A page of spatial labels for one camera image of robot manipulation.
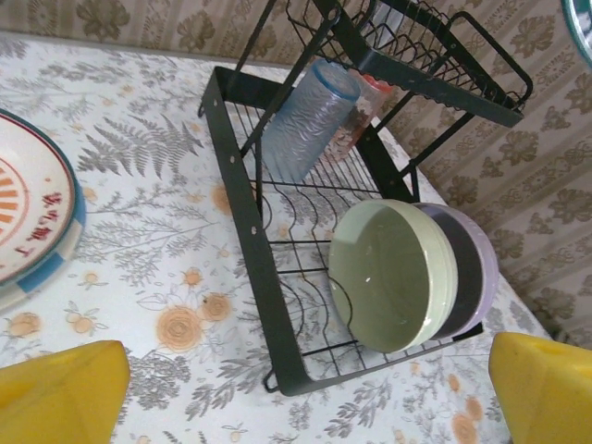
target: tablecloth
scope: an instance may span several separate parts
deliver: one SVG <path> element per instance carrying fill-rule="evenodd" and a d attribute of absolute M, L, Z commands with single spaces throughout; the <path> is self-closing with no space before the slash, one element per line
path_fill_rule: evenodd
<path fill-rule="evenodd" d="M 62 148 L 88 210 L 76 258 L 0 314 L 0 366 L 122 341 L 131 381 L 113 435 L 121 444 L 508 442 L 487 374 L 492 338 L 545 333 L 504 278 L 476 338 L 307 395 L 265 392 L 265 340 L 245 321 L 253 293 L 196 115 L 214 65 L 0 37 L 0 106 Z M 424 201 L 442 202 L 421 175 L 420 187 Z"/>

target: wire rack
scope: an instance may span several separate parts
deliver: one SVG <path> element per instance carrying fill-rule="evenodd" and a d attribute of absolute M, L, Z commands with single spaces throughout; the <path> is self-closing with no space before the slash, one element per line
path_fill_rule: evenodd
<path fill-rule="evenodd" d="M 362 200 L 416 198 L 397 178 L 373 127 L 349 157 L 339 162 L 321 158 L 299 183 L 277 181 L 268 174 L 260 142 L 241 159 L 239 147 L 262 123 L 282 85 L 239 73 L 235 80 L 241 88 L 229 90 L 234 75 L 215 68 L 203 108 L 232 212 L 239 215 L 235 225 L 256 302 L 249 319 L 260 317 L 253 328 L 263 330 L 272 359 L 266 389 L 286 395 L 322 389 L 482 332 L 479 325 L 459 338 L 428 341 L 392 354 L 368 350 L 354 339 L 329 289 L 327 256 L 333 230 Z"/>
<path fill-rule="evenodd" d="M 424 1 L 289 0 L 286 13 L 303 46 L 319 32 L 324 19 L 338 16 L 316 51 L 318 56 L 502 125 L 522 119 L 520 111 L 532 92 L 532 81 L 465 12 L 449 18 Z M 508 63 L 523 81 L 523 93 L 505 92 L 481 68 L 451 30 L 460 22 L 472 26 Z"/>

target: yellow object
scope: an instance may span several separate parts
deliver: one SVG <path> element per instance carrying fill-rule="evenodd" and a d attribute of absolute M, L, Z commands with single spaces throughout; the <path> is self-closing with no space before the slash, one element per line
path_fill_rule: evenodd
<path fill-rule="evenodd" d="M 107 444 L 130 368 L 120 342 L 0 369 L 0 444 Z"/>
<path fill-rule="evenodd" d="M 489 375 L 514 444 L 592 443 L 592 351 L 499 333 Z"/>

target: floral tablecloth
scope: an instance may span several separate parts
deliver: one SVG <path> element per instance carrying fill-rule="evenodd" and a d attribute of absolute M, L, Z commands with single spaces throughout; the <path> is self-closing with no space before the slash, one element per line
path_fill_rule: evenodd
<path fill-rule="evenodd" d="M 301 397 L 265 392 L 265 341 L 242 320 L 253 294 L 196 115 L 213 65 L 0 37 L 0 106 L 64 150 L 88 210 L 75 260 L 0 314 L 0 366 L 121 340 L 121 444 L 508 442 L 487 375 L 492 337 L 545 333 L 505 279 L 474 339 Z M 423 199 L 442 202 L 420 179 Z"/>

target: upper rack shelf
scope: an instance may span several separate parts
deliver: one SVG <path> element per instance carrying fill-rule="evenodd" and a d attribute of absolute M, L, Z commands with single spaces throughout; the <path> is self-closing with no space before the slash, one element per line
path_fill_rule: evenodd
<path fill-rule="evenodd" d="M 289 0 L 286 12 L 304 46 L 323 21 L 335 21 L 318 56 L 507 127 L 523 118 L 532 81 L 466 12 L 448 18 L 423 1 L 408 0 Z M 451 31 L 460 22 L 510 66 L 524 83 L 522 93 L 505 92 L 486 73 Z"/>

